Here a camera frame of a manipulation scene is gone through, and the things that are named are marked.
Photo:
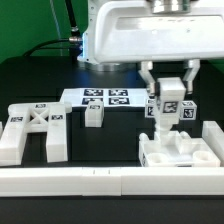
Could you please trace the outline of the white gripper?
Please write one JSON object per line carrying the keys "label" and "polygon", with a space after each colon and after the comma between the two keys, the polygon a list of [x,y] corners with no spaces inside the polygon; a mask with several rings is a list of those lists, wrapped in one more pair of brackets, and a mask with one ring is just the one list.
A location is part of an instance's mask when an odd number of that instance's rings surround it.
{"label": "white gripper", "polygon": [[167,12],[152,0],[108,0],[96,11],[89,39],[99,63],[142,61],[149,96],[156,92],[152,61],[187,60],[183,83],[192,94],[199,59],[224,57],[224,0],[196,0],[187,12]]}

